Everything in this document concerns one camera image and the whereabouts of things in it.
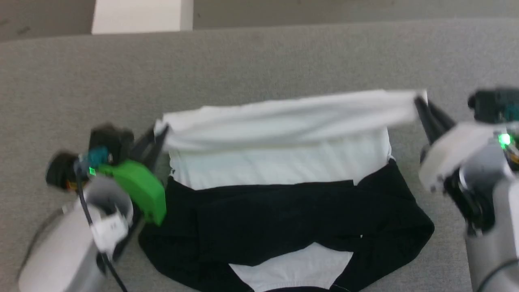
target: green light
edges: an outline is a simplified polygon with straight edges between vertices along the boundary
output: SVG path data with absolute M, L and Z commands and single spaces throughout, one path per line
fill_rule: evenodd
M 508 134 L 502 134 L 499 135 L 499 143 L 501 144 L 501 147 L 504 148 L 505 145 L 510 145 L 512 138 L 510 138 L 510 135 Z

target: gray fabric surface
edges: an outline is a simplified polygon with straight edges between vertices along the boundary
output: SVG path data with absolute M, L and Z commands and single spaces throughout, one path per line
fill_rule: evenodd
M 204 104 L 423 87 L 467 120 L 467 96 L 476 88 L 519 84 L 518 39 L 516 20 L 441 20 L 1 44 L 0 287 L 13 283 L 37 224 L 74 198 L 45 185 L 50 157 L 59 149 L 84 151 L 94 125 L 111 121 L 140 134 L 162 112 Z M 421 126 L 390 136 L 436 232 L 415 261 L 366 291 L 469 291 L 463 220 L 448 198 L 418 181 Z M 192 291 L 156 272 L 135 240 L 117 267 L 131 291 Z M 118 288 L 110 279 L 103 291 Z

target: gray cable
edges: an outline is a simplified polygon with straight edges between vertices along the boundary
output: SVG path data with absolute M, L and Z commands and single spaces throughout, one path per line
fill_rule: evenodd
M 22 273 L 22 270 L 23 270 L 23 267 L 25 267 L 25 265 L 27 264 L 27 261 L 29 260 L 29 258 L 31 257 L 31 254 L 32 254 L 32 251 L 34 249 L 34 246 L 36 245 L 36 243 L 38 242 L 38 239 L 39 237 L 43 234 L 43 232 L 56 220 L 58 219 L 60 216 L 62 216 L 64 213 L 63 213 L 63 208 L 59 208 L 57 210 L 55 210 L 54 212 L 52 212 L 49 217 L 47 217 L 41 224 L 40 226 L 38 227 L 38 229 L 36 230 L 36 233 L 34 234 L 32 240 L 31 240 L 31 243 L 29 243 L 29 247 L 27 248 L 27 251 L 25 252 L 25 256 L 23 257 L 23 261 L 22 261 L 22 265 L 20 266 L 20 269 L 18 270 L 18 273 L 16 275 L 16 279 L 19 280 L 20 279 L 20 274 Z

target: green bracket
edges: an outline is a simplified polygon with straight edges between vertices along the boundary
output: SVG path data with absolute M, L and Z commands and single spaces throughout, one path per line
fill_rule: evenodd
M 162 183 L 148 168 L 126 160 L 117 166 L 102 164 L 98 171 L 113 177 L 141 209 L 146 222 L 162 224 L 166 215 L 166 193 Z

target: gray floor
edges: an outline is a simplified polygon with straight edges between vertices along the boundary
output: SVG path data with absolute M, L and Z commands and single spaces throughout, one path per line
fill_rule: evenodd
M 90 33 L 95 0 L 1 0 L 0 41 Z M 517 0 L 195 0 L 195 29 L 517 17 Z

